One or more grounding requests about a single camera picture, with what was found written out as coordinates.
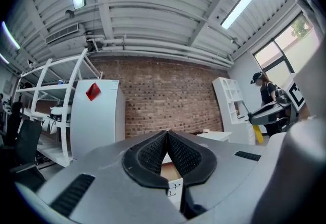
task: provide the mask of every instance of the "red diamond sticker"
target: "red diamond sticker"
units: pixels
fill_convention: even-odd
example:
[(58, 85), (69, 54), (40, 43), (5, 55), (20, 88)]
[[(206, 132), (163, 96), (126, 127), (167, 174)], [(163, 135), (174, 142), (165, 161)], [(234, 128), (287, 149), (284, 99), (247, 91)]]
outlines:
[(90, 88), (86, 91), (86, 95), (88, 98), (93, 101), (95, 97), (97, 97), (101, 93), (100, 88), (97, 86), (96, 83), (93, 83)]

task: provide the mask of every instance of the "tree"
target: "tree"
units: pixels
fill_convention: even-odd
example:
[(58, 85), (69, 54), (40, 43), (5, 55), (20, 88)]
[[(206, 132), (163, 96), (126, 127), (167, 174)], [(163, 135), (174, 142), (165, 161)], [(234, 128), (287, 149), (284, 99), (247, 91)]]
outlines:
[(292, 23), (291, 27), (293, 28), (291, 35), (293, 37), (297, 36), (299, 39), (303, 38), (311, 29), (305, 16), (297, 18), (295, 22)]

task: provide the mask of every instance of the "black office chair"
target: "black office chair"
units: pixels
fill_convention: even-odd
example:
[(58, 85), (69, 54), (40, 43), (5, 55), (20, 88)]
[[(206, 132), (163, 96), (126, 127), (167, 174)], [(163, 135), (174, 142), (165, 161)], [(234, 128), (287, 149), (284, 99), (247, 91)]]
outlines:
[(40, 124), (25, 120), (15, 146), (0, 147), (10, 166), (9, 172), (13, 180), (24, 184), (33, 191), (36, 191), (45, 182), (35, 165), (36, 148), (41, 131)]
[(4, 145), (6, 146), (15, 146), (16, 138), (18, 137), (18, 129), (20, 125), (20, 121), (22, 118), (22, 114), (20, 110), (22, 108), (21, 102), (13, 103), (11, 107), (11, 115), (8, 119), (7, 132), (0, 132), (3, 136)]

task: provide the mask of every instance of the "corrugated metal ceiling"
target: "corrugated metal ceiling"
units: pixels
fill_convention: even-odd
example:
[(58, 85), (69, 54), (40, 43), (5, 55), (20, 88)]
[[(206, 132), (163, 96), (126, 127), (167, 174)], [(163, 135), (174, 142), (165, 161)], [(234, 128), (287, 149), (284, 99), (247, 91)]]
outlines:
[[(131, 39), (166, 41), (227, 58), (257, 33), (287, 0), (253, 0), (231, 27), (225, 30), (220, 23), (237, 1), (86, 0), (85, 7), (74, 11), (72, 0), (32, 0), (34, 9), (27, 7), (28, 0), (17, 0), (8, 13), (6, 24), (22, 49), (16, 51), (1, 33), (0, 51), (15, 60), (11, 64), (18, 70), (27, 67), (28, 57), (38, 63), (56, 58), (45, 43), (46, 36), (80, 22), (87, 33), (104, 35), (106, 39), (118, 39), (126, 35)], [(75, 17), (68, 19), (66, 10), (73, 10)], [(69, 55), (69, 48), (63, 48), (62, 52)]]

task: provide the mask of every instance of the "chair armrest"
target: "chair armrest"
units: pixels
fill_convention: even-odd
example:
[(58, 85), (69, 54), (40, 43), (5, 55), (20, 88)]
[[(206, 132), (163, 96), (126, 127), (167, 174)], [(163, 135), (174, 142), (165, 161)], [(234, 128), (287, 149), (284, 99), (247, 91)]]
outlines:
[(15, 147), (14, 146), (0, 146), (0, 149), (4, 149), (4, 150), (15, 150)]
[(36, 167), (35, 163), (34, 162), (30, 162), (30, 163), (26, 163), (24, 165), (17, 166), (15, 168), (11, 168), (9, 170), (9, 173), (10, 174), (20, 173), (20, 172), (26, 171), (26, 170), (28, 170), (30, 168), (33, 168), (33, 167)]

